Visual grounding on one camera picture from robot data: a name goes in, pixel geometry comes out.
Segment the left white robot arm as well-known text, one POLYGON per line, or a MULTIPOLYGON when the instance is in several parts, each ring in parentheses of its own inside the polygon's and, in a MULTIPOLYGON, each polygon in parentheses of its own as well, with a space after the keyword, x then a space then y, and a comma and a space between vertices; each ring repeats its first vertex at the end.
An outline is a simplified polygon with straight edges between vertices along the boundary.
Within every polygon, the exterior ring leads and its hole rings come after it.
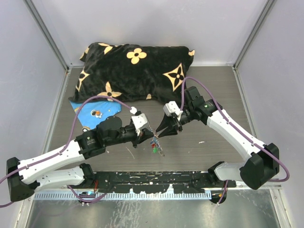
POLYGON ((144 116, 133 116, 126 126, 122 126, 119 117, 110 116, 60 148, 27 160, 12 157, 6 161, 10 201, 25 200, 45 187, 90 188, 95 183, 95 176, 89 165, 81 164, 70 170, 60 168, 98 156, 108 146, 131 142, 136 147, 153 136, 144 116))

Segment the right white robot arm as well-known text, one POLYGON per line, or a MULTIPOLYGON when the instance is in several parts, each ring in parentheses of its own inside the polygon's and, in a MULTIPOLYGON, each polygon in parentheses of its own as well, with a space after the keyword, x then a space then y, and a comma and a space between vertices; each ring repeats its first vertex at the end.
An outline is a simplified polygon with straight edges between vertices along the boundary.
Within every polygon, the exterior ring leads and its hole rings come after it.
POLYGON ((177 135, 183 125, 197 120, 219 133, 241 155, 243 161, 220 161, 208 169, 213 187, 225 181, 242 181, 253 190, 259 189, 279 173, 279 149, 258 140, 237 124, 220 105, 205 101, 194 86, 185 89, 185 106, 179 109, 174 101, 164 106, 164 117, 156 132, 158 137, 177 135))

